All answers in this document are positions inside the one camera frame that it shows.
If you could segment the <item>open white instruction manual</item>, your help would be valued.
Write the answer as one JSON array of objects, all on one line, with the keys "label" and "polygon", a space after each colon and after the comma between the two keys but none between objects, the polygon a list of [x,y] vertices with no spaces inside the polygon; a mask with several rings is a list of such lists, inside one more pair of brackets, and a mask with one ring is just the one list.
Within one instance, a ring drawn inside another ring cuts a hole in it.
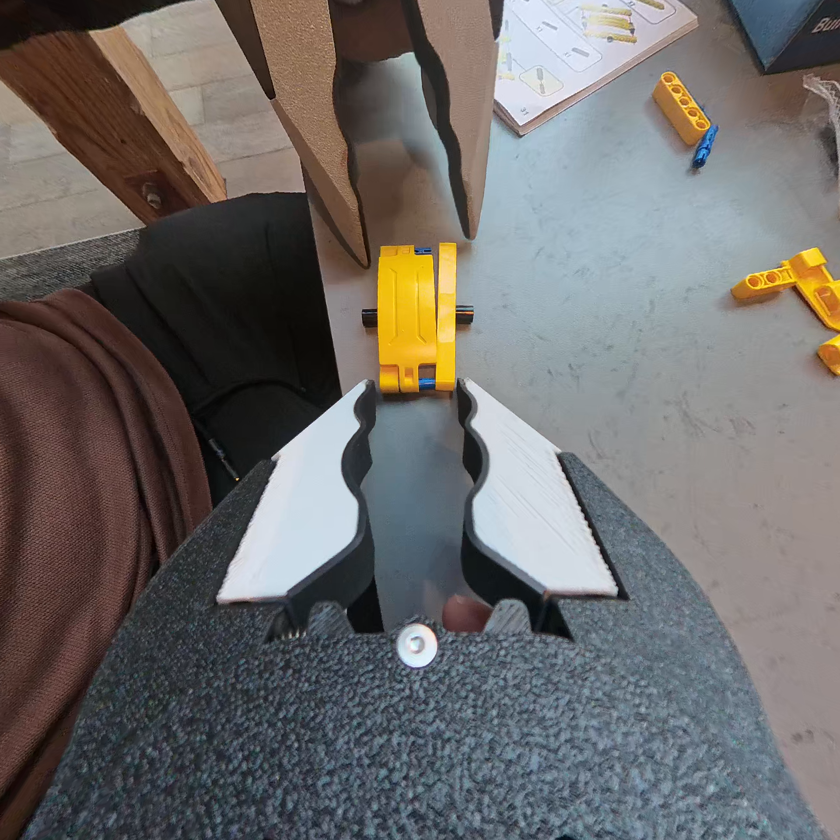
[{"label": "open white instruction manual", "polygon": [[677,1],[509,1],[495,112],[523,136],[697,28]]}]

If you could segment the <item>person's right hand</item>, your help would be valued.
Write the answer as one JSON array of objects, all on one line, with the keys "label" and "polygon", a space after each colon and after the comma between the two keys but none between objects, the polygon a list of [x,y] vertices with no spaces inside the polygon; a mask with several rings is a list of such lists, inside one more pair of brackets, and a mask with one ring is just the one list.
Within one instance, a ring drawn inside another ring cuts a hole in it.
[{"label": "person's right hand", "polygon": [[466,595],[451,595],[443,607],[442,622],[451,633],[476,634],[484,631],[493,608]]}]

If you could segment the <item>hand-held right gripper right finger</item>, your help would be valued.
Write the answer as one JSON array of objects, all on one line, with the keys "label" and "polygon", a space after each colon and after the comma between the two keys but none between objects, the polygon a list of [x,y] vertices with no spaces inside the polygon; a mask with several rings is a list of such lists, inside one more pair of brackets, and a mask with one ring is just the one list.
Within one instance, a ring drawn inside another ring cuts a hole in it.
[{"label": "hand-held right gripper right finger", "polygon": [[616,598],[621,587],[561,451],[474,381],[457,383],[465,504],[462,568],[487,602]]}]

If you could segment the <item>short yellow beam blue pin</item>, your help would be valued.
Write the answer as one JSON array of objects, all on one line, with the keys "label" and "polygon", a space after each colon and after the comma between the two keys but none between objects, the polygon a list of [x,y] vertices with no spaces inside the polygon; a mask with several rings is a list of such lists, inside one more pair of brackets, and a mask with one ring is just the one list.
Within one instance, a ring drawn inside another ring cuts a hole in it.
[{"label": "short yellow beam blue pin", "polygon": [[719,126],[673,71],[661,75],[652,97],[681,141],[692,149],[690,169],[698,173],[708,163]]}]

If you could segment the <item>grey desk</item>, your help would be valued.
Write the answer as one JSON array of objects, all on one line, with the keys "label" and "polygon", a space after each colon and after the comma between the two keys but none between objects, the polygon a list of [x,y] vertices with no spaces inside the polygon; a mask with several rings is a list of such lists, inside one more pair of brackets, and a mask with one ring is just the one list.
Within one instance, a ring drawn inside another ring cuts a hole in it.
[{"label": "grey desk", "polygon": [[[458,240],[458,373],[578,455],[708,594],[786,762],[838,836],[838,378],[794,290],[730,287],[819,247],[838,273],[822,100],[765,76],[728,2],[519,138],[491,124],[466,242],[412,55],[343,60],[371,256]],[[652,97],[667,70],[719,126],[707,165]]]}]

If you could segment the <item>wooden table leg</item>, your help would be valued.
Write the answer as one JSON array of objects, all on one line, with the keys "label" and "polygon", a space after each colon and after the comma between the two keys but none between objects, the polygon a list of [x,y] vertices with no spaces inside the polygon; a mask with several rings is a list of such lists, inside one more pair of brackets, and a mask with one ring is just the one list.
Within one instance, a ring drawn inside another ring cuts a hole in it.
[{"label": "wooden table leg", "polygon": [[2,51],[2,80],[141,222],[227,199],[224,178],[122,27]]}]

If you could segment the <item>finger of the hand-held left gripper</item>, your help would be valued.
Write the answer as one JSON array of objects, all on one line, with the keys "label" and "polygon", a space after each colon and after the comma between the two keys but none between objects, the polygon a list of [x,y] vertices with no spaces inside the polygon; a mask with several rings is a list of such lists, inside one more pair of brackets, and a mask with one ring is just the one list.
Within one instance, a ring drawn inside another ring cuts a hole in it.
[{"label": "finger of the hand-held left gripper", "polygon": [[403,12],[458,220],[473,240],[486,187],[501,2],[405,1]]},{"label": "finger of the hand-held left gripper", "polygon": [[272,105],[321,214],[364,268],[371,264],[352,156],[335,112],[337,57],[327,1],[253,1],[275,92]]}]

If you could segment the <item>person's left hand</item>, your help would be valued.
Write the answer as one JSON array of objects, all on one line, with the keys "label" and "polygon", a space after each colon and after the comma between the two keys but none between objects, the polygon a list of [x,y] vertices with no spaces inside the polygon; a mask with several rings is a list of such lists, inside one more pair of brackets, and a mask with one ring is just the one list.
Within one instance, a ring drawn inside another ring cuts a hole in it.
[{"label": "person's left hand", "polygon": [[337,56],[352,62],[377,62],[413,52],[400,1],[330,1]]}]

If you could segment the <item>yellow L-shaped piece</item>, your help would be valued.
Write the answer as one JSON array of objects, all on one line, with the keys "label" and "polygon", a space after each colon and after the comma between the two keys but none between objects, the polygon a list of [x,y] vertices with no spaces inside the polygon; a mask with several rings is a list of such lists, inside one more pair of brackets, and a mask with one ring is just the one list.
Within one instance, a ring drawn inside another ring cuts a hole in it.
[{"label": "yellow L-shaped piece", "polygon": [[827,260],[819,248],[804,250],[785,261],[795,287],[815,315],[829,329],[839,333],[839,280],[827,269]]}]

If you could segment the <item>yellow curved panel blue pins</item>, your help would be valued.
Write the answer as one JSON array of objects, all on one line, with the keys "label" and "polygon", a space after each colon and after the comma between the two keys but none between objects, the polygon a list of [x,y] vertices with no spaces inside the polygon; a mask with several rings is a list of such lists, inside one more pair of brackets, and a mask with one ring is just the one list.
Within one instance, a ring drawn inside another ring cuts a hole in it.
[{"label": "yellow curved panel blue pins", "polygon": [[434,258],[430,249],[384,245],[377,276],[379,384],[383,393],[416,393],[421,368],[437,360]]}]

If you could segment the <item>short yellow three-hole beam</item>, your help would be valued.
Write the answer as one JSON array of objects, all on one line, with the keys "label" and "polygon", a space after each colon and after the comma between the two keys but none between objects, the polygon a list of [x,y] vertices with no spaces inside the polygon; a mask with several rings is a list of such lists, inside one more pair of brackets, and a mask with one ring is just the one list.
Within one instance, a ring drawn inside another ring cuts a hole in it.
[{"label": "short yellow three-hole beam", "polygon": [[790,265],[784,262],[775,268],[748,275],[735,284],[730,293],[736,301],[754,301],[789,289],[795,283],[796,278]]}]

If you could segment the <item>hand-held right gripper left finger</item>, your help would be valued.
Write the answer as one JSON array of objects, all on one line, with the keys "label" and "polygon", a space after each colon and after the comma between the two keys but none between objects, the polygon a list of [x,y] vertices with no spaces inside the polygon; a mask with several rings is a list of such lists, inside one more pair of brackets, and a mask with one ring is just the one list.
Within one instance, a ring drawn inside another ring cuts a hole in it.
[{"label": "hand-held right gripper left finger", "polygon": [[374,546],[361,484],[375,408],[375,384],[362,381],[274,455],[218,604],[351,606],[370,588]]}]

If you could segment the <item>blue kit box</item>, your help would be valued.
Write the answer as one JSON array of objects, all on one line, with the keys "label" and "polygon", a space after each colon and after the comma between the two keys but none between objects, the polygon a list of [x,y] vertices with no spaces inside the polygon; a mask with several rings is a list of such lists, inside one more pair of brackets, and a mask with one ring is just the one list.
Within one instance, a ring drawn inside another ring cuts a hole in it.
[{"label": "blue kit box", "polygon": [[839,61],[838,1],[730,1],[762,73]]}]

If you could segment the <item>person's left forearm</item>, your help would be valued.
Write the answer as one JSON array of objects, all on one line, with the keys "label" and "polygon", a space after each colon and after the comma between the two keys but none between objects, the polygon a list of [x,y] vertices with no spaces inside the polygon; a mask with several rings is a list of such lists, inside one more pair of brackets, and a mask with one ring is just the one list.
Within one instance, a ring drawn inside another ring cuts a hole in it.
[{"label": "person's left forearm", "polygon": [[121,25],[177,1],[1,1],[1,49],[60,32]]}]

